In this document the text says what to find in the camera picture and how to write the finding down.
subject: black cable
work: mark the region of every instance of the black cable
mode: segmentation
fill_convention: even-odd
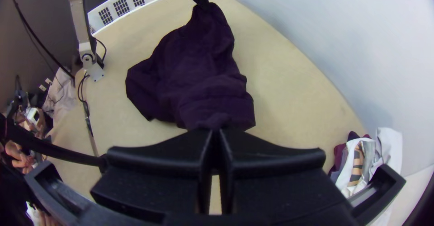
[[[42,54],[42,52],[39,50],[39,47],[36,45],[36,43],[33,41],[33,37],[30,35],[30,33],[29,33],[29,31],[28,31],[28,29],[27,29],[27,26],[26,26],[26,24],[24,24],[24,22],[23,22],[23,26],[24,26],[24,29],[25,29],[25,31],[26,31],[26,33],[27,33],[27,35],[28,35],[28,37],[30,38],[30,41],[32,42],[32,44],[33,44],[33,46],[36,48],[36,50],[38,51],[38,53],[41,55],[41,57],[44,59],[44,61],[45,61],[45,64],[48,66],[48,68],[51,70],[51,72],[53,72],[53,74],[54,74],[54,77],[56,78],[56,80],[57,80],[57,82],[60,84],[60,86],[62,87],[62,90],[63,90],[63,95],[62,95],[62,97],[60,97],[60,99],[58,99],[57,101],[54,101],[51,97],[50,97],[50,95],[48,95],[48,92],[47,92],[47,97],[54,103],[54,105],[55,104],[57,104],[60,100],[62,100],[63,99],[63,97],[65,96],[65,88],[63,87],[63,85],[62,85],[62,83],[59,81],[59,79],[57,78],[57,76],[56,76],[56,72],[54,71],[54,69],[50,66],[50,64],[48,63],[48,60],[45,58],[45,56]]]
[[[45,52],[50,56],[50,58],[66,73],[68,74],[73,80],[75,80],[75,77],[72,76],[68,70],[51,54],[51,52],[44,46],[44,44],[41,42],[41,40],[37,37],[35,32],[32,30],[30,25],[28,24],[26,18],[24,17],[23,13],[21,12],[21,9],[18,7],[18,3],[16,0],[12,0],[14,3],[15,8],[18,11],[19,17],[21,18],[21,21],[26,25],[26,27],[29,29],[30,33],[33,35],[33,37],[36,39],[36,41],[39,43],[39,45],[45,50]]]
[[[85,76],[83,77],[83,79],[80,81],[80,83],[78,84],[78,87],[77,87],[77,96],[78,96],[78,99],[82,102],[82,103],[84,103],[84,102],[86,102],[85,100],[84,100],[84,98],[83,98],[83,84],[84,84],[84,80],[86,80],[88,77],[90,77],[90,75],[86,75],[85,74]]]
[[[104,47],[104,56],[103,56],[103,59],[102,59],[102,61],[104,62],[105,54],[107,54],[107,48],[105,47],[104,43],[102,43],[99,39],[97,39],[97,38],[95,38],[95,39],[96,39],[96,41],[98,41]]]
[[[90,135],[93,137],[94,133],[92,132],[92,126],[90,124],[90,111],[89,111],[89,105],[87,104],[87,102],[84,100],[83,97],[83,85],[84,85],[84,81],[87,77],[89,77],[90,75],[86,75],[83,76],[83,79],[80,81],[80,83],[78,84],[78,88],[77,88],[77,95],[78,95],[78,99],[81,101],[81,103],[83,104],[83,109],[85,111],[86,117],[85,117],[85,121],[86,121],[86,125],[87,125],[87,129],[90,132]]]

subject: plastic basket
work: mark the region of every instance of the plastic basket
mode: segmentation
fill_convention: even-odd
[[[108,0],[87,15],[92,35],[98,33],[122,17],[159,0]]]

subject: clothing pile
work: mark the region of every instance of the clothing pile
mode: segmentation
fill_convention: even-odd
[[[214,3],[163,37],[152,56],[128,70],[127,97],[148,120],[178,127],[246,130],[255,125],[247,79],[232,57],[235,39]]]
[[[77,104],[75,97],[71,77],[59,68],[42,106],[42,110],[53,119],[54,126],[75,107]]]
[[[397,173],[402,166],[402,134],[391,128],[378,128],[377,140],[369,135],[362,138],[351,131],[348,142],[335,147],[335,164],[329,171],[330,179],[342,194],[349,198],[367,186],[377,168],[387,164]],[[372,225],[387,225],[392,206]]]

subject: purple garment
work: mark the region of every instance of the purple garment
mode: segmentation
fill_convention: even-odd
[[[188,130],[253,127],[253,98],[232,57],[234,41],[216,4],[207,10],[195,6],[185,26],[164,36],[149,59],[128,70],[127,97],[149,121]]]

